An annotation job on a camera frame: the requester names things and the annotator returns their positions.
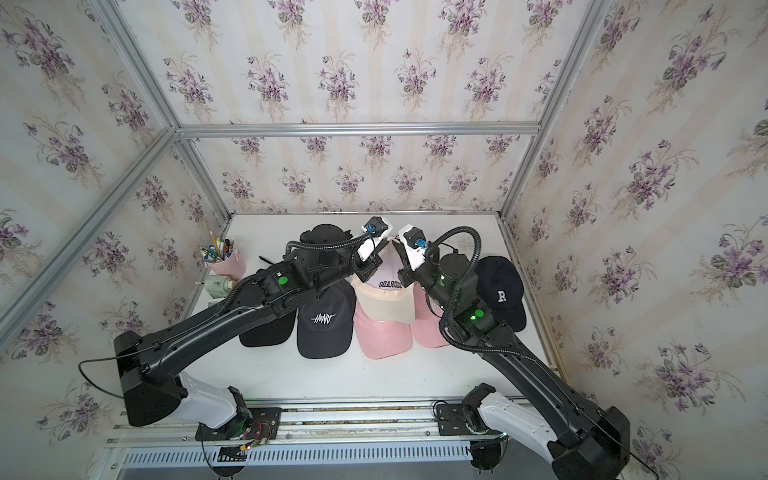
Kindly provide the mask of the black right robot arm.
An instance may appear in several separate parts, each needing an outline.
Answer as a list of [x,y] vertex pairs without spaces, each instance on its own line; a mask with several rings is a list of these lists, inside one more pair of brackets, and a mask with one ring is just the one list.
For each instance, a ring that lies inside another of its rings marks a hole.
[[629,461],[628,418],[576,392],[519,339],[527,320],[524,286],[509,259],[487,256],[472,265],[451,253],[418,268],[405,261],[398,275],[442,308],[440,331],[450,345],[479,355],[533,407],[526,410],[482,383],[463,400],[471,421],[537,453],[560,479],[619,476]]

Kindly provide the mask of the beige cap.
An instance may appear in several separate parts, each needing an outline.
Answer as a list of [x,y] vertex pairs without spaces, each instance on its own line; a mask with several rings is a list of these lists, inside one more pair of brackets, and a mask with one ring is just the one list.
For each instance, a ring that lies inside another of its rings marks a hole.
[[415,320],[415,299],[411,284],[405,286],[398,276],[403,262],[394,243],[388,244],[380,253],[382,264],[365,282],[356,275],[349,279],[355,289],[357,300],[365,315],[374,321],[394,321],[412,324]]

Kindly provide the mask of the dark grey baseball cap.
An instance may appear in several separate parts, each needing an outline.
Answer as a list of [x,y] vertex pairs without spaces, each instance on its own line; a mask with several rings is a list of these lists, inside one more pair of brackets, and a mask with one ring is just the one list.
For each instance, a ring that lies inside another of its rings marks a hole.
[[343,355],[352,341],[356,304],[354,288],[341,280],[301,306],[296,325],[299,354],[314,360]]

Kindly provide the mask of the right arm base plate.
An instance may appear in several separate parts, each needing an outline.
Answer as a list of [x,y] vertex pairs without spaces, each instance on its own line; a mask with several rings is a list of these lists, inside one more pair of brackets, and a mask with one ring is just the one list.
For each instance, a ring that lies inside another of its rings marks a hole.
[[432,404],[432,414],[441,437],[502,435],[500,431],[488,427],[478,414],[461,402],[437,400]]

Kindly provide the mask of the black cap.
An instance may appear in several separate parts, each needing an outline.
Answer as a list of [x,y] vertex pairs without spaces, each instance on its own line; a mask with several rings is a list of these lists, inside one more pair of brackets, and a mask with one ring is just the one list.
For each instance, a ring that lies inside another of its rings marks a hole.
[[527,326],[523,305],[524,285],[513,263],[502,256],[481,258],[476,266],[478,296],[488,305],[494,318],[516,333]]
[[240,343],[247,348],[277,346],[291,337],[296,322],[296,311],[290,311],[278,319],[253,328],[239,335]]

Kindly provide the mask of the pink cap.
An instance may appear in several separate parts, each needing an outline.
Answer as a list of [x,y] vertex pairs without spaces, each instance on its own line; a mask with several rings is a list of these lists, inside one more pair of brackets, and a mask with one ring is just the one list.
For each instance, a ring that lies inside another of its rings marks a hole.
[[434,315],[428,307],[424,290],[414,285],[413,288],[415,319],[411,324],[413,338],[419,345],[428,349],[448,346],[439,329],[440,317]]
[[408,324],[397,321],[377,321],[365,314],[360,303],[355,306],[354,331],[363,354],[381,360],[403,354],[411,349],[413,338]]

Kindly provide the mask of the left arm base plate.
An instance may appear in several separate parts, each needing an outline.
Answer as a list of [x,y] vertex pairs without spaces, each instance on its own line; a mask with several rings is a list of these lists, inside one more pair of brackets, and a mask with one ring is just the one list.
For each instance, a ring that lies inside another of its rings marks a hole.
[[279,407],[250,408],[249,414],[237,414],[218,429],[200,424],[195,433],[196,441],[235,441],[264,444],[277,437],[283,410]]

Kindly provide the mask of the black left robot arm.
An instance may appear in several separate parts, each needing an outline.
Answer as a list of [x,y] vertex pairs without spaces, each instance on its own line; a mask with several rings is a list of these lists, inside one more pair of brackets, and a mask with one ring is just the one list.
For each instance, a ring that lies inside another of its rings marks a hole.
[[186,374],[186,368],[234,337],[288,316],[328,287],[356,274],[372,275],[381,263],[391,224],[372,217],[355,237],[321,224],[286,245],[282,261],[237,281],[217,304],[165,329],[114,341],[128,423],[145,427],[168,417],[203,425],[235,438],[252,425],[241,392]]

